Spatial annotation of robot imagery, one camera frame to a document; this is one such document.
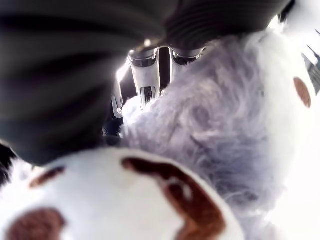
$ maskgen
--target stuffed animal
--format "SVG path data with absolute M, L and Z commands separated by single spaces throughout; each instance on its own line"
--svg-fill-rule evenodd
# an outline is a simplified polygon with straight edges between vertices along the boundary
M 0 240 L 280 240 L 268 220 L 313 129 L 315 91 L 281 33 L 227 36 L 144 110 L 118 148 L 13 164 Z

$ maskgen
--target gray plush fur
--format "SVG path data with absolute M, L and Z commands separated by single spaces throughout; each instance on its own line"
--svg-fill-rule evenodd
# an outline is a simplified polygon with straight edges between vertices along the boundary
M 268 34 L 213 42 L 122 129 L 123 147 L 174 159 L 205 179 L 231 206 L 247 240 L 275 238 L 264 218 L 282 190 L 267 153 L 259 44 Z

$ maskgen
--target white fur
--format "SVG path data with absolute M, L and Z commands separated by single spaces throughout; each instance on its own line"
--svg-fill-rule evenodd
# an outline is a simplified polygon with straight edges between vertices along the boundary
M 220 207 L 226 230 L 217 240 L 243 240 L 228 205 L 194 173 L 168 159 L 127 149 L 96 149 L 57 160 L 41 173 L 65 166 L 65 173 L 43 186 L 29 188 L 39 174 L 22 179 L 0 204 L 0 240 L 17 218 L 40 208 L 58 210 L 66 221 L 62 240 L 173 240 L 184 221 L 151 177 L 125 170 L 121 160 L 137 157 L 171 163 L 193 177 Z

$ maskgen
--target stuffed toy head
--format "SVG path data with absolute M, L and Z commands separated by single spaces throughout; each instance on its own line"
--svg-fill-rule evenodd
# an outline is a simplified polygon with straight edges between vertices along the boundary
M 267 216 L 312 129 L 314 98 L 280 33 L 214 41 L 144 110 L 137 98 L 124 106 L 119 148 L 33 171 L 16 163 L 0 240 L 282 239 Z

